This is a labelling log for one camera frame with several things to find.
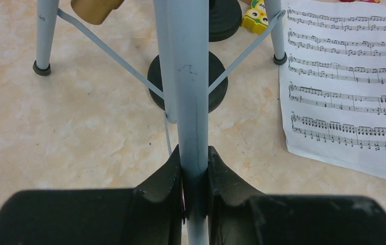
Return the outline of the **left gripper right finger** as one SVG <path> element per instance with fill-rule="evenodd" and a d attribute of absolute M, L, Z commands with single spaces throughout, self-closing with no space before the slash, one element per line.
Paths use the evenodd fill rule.
<path fill-rule="evenodd" d="M 208 148 L 210 244 L 386 244 L 386 212 L 361 195 L 265 194 Z"/>

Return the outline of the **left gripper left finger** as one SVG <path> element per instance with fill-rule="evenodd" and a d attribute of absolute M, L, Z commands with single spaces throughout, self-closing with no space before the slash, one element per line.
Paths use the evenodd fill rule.
<path fill-rule="evenodd" d="M 180 244 L 179 150 L 134 188 L 23 190 L 0 209 L 0 244 Z"/>

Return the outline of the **sheet music page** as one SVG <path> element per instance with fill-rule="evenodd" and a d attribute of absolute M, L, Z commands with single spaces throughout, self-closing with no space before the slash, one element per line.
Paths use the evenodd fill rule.
<path fill-rule="evenodd" d="M 386 5 L 287 1 L 289 152 L 386 179 Z"/>

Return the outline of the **blue music stand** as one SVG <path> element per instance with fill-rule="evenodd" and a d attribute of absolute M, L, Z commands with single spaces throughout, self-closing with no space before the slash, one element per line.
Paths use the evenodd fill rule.
<path fill-rule="evenodd" d="M 187 233 L 190 244 L 209 244 L 205 207 L 205 172 L 208 167 L 209 94 L 267 36 L 271 36 L 275 62 L 286 61 L 280 1 L 266 1 L 266 31 L 214 81 L 209 81 L 209 1 L 154 1 L 163 89 L 158 90 L 127 61 L 82 24 L 59 8 L 58 1 L 37 3 L 35 73 L 51 72 L 50 57 L 58 17 L 74 25 L 149 89 L 164 99 L 165 120 L 177 125 L 183 173 Z"/>

